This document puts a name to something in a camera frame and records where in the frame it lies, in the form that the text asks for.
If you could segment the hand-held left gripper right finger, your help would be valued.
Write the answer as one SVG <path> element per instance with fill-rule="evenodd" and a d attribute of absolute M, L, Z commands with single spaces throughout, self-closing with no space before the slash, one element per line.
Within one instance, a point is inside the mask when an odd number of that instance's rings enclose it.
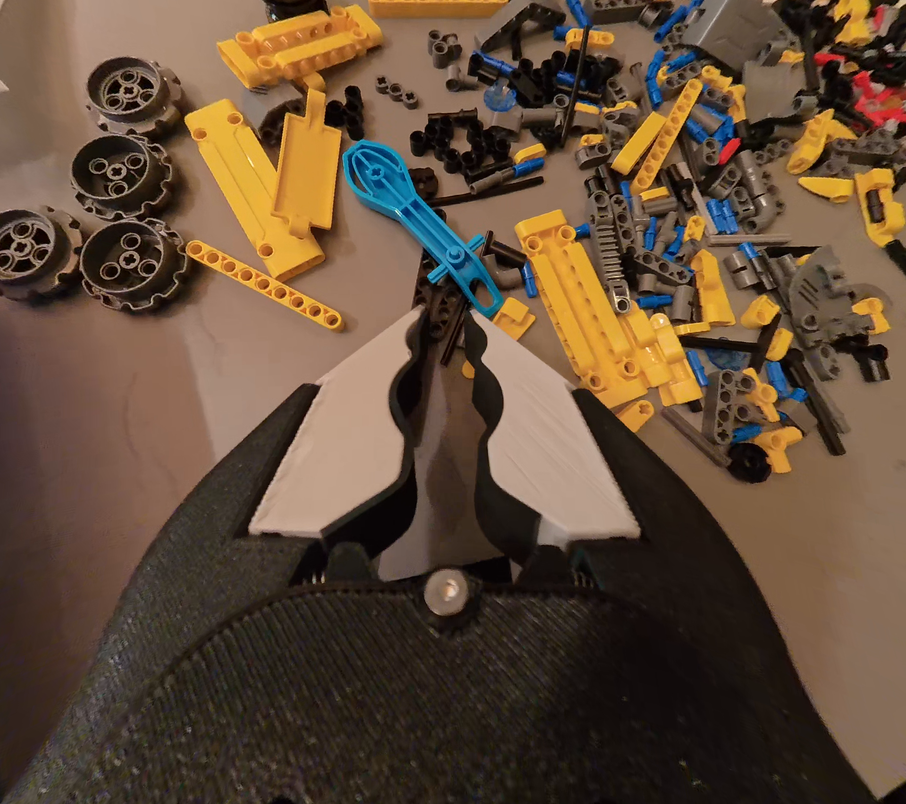
<path fill-rule="evenodd" d="M 464 332 L 483 425 L 475 511 L 490 543 L 525 566 L 542 548 L 640 538 L 593 430 L 610 411 L 482 316 L 469 314 Z"/>

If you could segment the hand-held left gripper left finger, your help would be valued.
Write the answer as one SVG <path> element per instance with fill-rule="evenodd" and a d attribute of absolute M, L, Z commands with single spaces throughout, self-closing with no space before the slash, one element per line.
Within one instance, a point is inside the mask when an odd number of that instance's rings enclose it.
<path fill-rule="evenodd" d="M 372 558 L 402 537 L 417 504 L 411 418 L 428 334 L 428 312 L 413 308 L 317 382 L 249 534 L 354 542 Z"/>

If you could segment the black perforated toy beam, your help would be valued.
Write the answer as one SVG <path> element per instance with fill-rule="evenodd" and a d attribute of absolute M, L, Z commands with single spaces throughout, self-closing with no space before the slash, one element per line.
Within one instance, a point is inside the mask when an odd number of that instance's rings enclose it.
<path fill-rule="evenodd" d="M 441 358 L 449 361 L 459 342 L 467 312 L 467 301 L 459 285 L 450 277 L 443 277 L 437 283 L 429 279 L 436 269 L 436 261 L 423 250 L 413 295 L 413 306 L 424 307 L 428 313 L 428 339 L 441 345 Z"/>

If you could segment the yellow thin toy beam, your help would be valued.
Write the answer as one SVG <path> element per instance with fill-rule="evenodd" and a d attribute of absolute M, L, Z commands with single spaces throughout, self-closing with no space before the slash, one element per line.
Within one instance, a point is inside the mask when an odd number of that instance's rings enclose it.
<path fill-rule="evenodd" d="M 186 244 L 185 251 L 194 261 L 231 278 L 259 296 L 274 300 L 308 321 L 333 332 L 342 332 L 345 328 L 344 318 L 338 311 L 210 244 L 193 240 Z"/>

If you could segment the pile of toy building pieces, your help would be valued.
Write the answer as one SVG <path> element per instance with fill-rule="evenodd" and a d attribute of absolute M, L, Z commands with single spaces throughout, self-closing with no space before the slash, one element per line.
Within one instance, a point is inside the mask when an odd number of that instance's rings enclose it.
<path fill-rule="evenodd" d="M 543 150 L 554 150 L 569 126 L 579 125 L 578 101 L 597 101 L 604 81 L 595 80 L 593 40 L 599 24 L 636 20 L 659 25 L 658 50 L 642 80 L 644 118 L 625 116 L 633 106 L 604 109 L 596 142 L 584 145 L 577 164 L 600 162 L 589 185 L 589 223 L 575 230 L 595 243 L 594 265 L 613 311 L 629 312 L 671 305 L 670 322 L 685 350 L 698 343 L 697 329 L 733 325 L 723 316 L 723 283 L 716 259 L 700 248 L 739 241 L 726 264 L 734 279 L 761 290 L 744 321 L 767 332 L 749 352 L 755 379 L 798 371 L 790 395 L 805 400 L 818 415 L 828 448 L 844 425 L 832 419 L 805 360 L 821 379 L 836 378 L 832 347 L 852 346 L 867 381 L 887 379 L 875 361 L 881 346 L 864 337 L 882 332 L 880 300 L 853 292 L 851 306 L 834 317 L 799 316 L 787 300 L 787 284 L 774 280 L 774 259 L 766 230 L 780 214 L 783 198 L 763 172 L 781 151 L 790 153 L 787 170 L 801 187 L 830 201 L 857 193 L 871 240 L 904 269 L 904 207 L 894 195 L 904 185 L 904 6 L 899 0 L 584 0 L 577 12 L 581 28 L 576 47 L 560 54 L 562 66 L 533 75 L 493 58 L 501 40 L 518 36 L 529 12 L 561 24 L 562 16 L 539 0 L 510 0 L 501 23 L 479 37 L 470 74 L 481 81 L 507 76 L 520 105 L 514 119 L 496 118 L 491 136 L 516 133 L 528 114 L 556 112 L 544 128 Z"/>

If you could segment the blue toy tool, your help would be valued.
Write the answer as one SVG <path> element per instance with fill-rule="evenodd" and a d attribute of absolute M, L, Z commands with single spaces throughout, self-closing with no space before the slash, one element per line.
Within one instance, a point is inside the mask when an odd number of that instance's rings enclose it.
<path fill-rule="evenodd" d="M 428 281 L 436 285 L 454 282 L 477 312 L 492 319 L 504 303 L 501 291 L 478 254 L 485 238 L 464 241 L 419 196 L 409 169 L 390 146 L 362 140 L 343 153 L 344 176 L 361 202 L 379 214 L 399 222 L 435 261 Z"/>

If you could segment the grey toy wheel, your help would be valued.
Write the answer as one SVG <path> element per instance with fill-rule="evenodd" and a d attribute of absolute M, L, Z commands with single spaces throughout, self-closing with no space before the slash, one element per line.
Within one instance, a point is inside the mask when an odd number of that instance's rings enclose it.
<path fill-rule="evenodd" d="M 84 242 L 82 287 L 108 310 L 155 313 L 171 304 L 190 279 L 186 243 L 164 221 L 113 221 Z"/>
<path fill-rule="evenodd" d="M 158 143 L 104 134 L 75 153 L 71 185 L 76 202 L 103 221 L 145 220 L 173 200 L 176 170 Z"/>
<path fill-rule="evenodd" d="M 82 278 L 83 246 L 81 223 L 63 210 L 2 211 L 2 297 L 37 304 L 65 294 Z"/>
<path fill-rule="evenodd" d="M 183 119 L 178 76 L 155 61 L 121 56 L 99 63 L 85 81 L 86 109 L 107 134 L 164 137 Z"/>

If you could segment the short yellow toy panel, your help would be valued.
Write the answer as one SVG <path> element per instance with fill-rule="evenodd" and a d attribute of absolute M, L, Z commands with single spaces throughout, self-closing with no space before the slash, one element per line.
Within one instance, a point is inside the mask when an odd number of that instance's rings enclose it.
<path fill-rule="evenodd" d="M 343 131 L 325 122 L 326 96 L 310 90 L 303 115 L 288 113 L 282 133 L 272 214 L 298 239 L 329 230 Z"/>

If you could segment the long yellow toy panel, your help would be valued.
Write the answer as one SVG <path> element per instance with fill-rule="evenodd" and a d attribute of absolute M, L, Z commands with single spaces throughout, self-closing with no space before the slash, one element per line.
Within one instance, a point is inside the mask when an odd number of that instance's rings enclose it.
<path fill-rule="evenodd" d="M 189 113 L 186 126 L 226 202 L 267 272 L 286 280 L 324 262 L 311 231 L 301 237 L 275 216 L 277 169 L 233 101 Z"/>

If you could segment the yellow thick toy beam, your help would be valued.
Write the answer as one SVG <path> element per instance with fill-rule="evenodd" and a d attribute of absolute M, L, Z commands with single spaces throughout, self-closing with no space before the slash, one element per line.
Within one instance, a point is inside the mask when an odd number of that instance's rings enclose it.
<path fill-rule="evenodd" d="M 367 0 L 375 19 L 486 19 L 510 0 Z"/>

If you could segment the large yellow toy frame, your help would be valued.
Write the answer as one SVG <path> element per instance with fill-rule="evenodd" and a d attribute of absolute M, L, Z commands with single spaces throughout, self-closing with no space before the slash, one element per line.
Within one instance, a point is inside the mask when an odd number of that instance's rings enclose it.
<path fill-rule="evenodd" d="M 663 405 L 704 393 L 664 314 L 635 302 L 616 314 L 585 249 L 560 209 L 515 225 L 554 330 L 581 386 L 610 409 L 658 389 Z"/>

